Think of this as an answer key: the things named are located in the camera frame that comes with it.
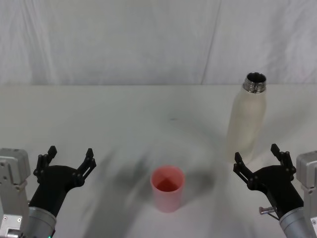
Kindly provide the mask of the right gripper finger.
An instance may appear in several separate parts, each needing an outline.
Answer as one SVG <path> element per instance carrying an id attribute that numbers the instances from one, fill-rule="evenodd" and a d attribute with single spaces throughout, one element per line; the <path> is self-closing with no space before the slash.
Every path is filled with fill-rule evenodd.
<path id="1" fill-rule="evenodd" d="M 272 144 L 270 151 L 274 155 L 274 157 L 280 162 L 280 165 L 284 168 L 284 170 L 289 174 L 291 179 L 294 179 L 294 174 L 296 173 L 296 168 L 294 167 L 290 152 L 285 151 L 282 152 L 280 151 L 279 147 L 277 144 Z"/>
<path id="2" fill-rule="evenodd" d="M 249 190 L 257 190 L 258 176 L 246 167 L 239 152 L 235 153 L 234 159 L 234 173 L 237 174 L 238 177 L 247 185 Z"/>

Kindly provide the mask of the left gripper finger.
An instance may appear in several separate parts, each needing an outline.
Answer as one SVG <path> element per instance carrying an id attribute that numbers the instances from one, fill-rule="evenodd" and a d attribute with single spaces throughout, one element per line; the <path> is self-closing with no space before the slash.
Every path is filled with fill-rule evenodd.
<path id="1" fill-rule="evenodd" d="M 44 155 L 40 154 L 37 160 L 37 166 L 33 171 L 34 176 L 39 179 L 44 174 L 44 169 L 48 167 L 57 154 L 57 149 L 53 145 L 49 148 L 48 152 Z"/>
<path id="2" fill-rule="evenodd" d="M 73 174 L 75 186 L 83 186 L 85 179 L 96 167 L 96 161 L 94 159 L 93 149 L 89 148 L 86 152 L 83 163 L 78 167 L 76 172 Z"/>

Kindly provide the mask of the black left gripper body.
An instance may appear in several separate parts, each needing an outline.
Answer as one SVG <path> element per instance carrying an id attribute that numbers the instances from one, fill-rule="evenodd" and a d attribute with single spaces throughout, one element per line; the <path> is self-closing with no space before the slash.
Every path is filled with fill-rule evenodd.
<path id="1" fill-rule="evenodd" d="M 41 208 L 53 216 L 57 216 L 67 193 L 84 184 L 84 177 L 77 169 L 68 166 L 48 166 L 35 169 L 38 188 L 34 193 L 29 207 Z"/>

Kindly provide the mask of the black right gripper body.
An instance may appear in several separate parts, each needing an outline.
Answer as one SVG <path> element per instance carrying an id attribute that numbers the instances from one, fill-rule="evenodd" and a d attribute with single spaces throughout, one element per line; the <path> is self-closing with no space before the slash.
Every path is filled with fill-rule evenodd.
<path id="1" fill-rule="evenodd" d="M 248 189 L 262 192 L 275 209 L 278 218 L 303 207 L 304 202 L 292 184 L 294 166 L 273 165 L 248 173 Z"/>

